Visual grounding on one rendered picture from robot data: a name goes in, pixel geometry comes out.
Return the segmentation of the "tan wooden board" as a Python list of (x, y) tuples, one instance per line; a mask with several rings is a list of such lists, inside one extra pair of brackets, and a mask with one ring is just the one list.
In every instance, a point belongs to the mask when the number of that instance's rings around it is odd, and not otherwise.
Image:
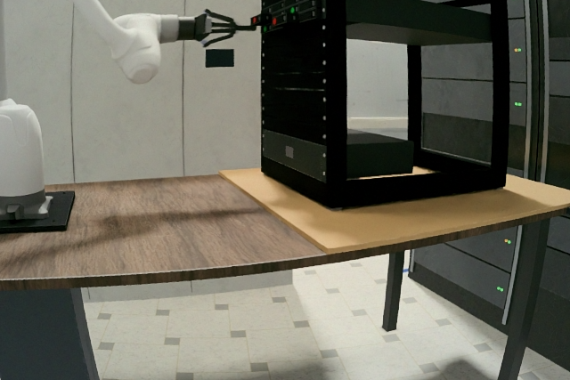
[(570, 207), (570, 190), (507, 174), (506, 187), (396, 202), (326, 206), (261, 172), (218, 171), (326, 254), (380, 247)]

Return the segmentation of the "black metal rack frame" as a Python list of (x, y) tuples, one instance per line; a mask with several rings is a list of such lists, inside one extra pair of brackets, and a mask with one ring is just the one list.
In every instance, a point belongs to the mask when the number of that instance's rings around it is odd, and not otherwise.
[[(261, 172), (330, 211), (493, 189), (509, 153), (509, 20), (500, 2), (321, 2), (321, 19), (261, 35)], [(481, 4), (491, 14), (461, 8)], [(354, 38), (409, 44), (408, 141), (347, 128), (346, 40)], [(421, 148), (421, 46), (450, 43), (493, 43), (490, 165)], [(413, 174), (416, 165), (440, 172)], [(379, 178), (346, 180), (368, 177)]]

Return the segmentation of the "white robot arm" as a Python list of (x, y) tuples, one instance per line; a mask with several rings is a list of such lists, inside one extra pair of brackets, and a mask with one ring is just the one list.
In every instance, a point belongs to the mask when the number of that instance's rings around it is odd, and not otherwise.
[[(123, 69), (130, 83), (142, 85), (156, 75), (158, 44), (173, 43), (177, 38), (176, 15), (135, 13), (112, 21), (97, 0), (71, 2), (110, 48), (111, 58), (121, 71)], [(8, 100), (4, 0), (0, 0), (0, 220), (49, 217), (53, 197), (45, 198), (44, 174), (42, 134), (37, 117), (28, 106)]]

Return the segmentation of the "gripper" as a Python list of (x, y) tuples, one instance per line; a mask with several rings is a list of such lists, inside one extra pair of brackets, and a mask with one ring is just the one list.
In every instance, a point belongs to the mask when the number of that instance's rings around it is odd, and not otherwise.
[(256, 26), (239, 25), (238, 22), (233, 22), (232, 18), (223, 16), (223, 15), (220, 15), (217, 13), (213, 13), (213, 12), (209, 11), (208, 9), (203, 10), (202, 13), (205, 13), (206, 17), (208, 16), (208, 17), (211, 17), (214, 19), (218, 19), (218, 20), (228, 22), (228, 23), (211, 22), (211, 28), (218, 28), (218, 29), (211, 29), (211, 32), (209, 32), (210, 34), (228, 33), (228, 35), (220, 36), (220, 37), (217, 37), (217, 38), (214, 38), (211, 40), (202, 40), (206, 36), (208, 36), (209, 33), (195, 35), (194, 22), (196, 19), (199, 18), (199, 15), (195, 16), (195, 17), (177, 17), (177, 19), (178, 19), (178, 33), (177, 33), (176, 41), (194, 40), (196, 42), (200, 42), (201, 47), (205, 48), (209, 44), (213, 44), (215, 42), (230, 38), (230, 37), (232, 37), (232, 35), (238, 34), (239, 31), (255, 31), (256, 30)]

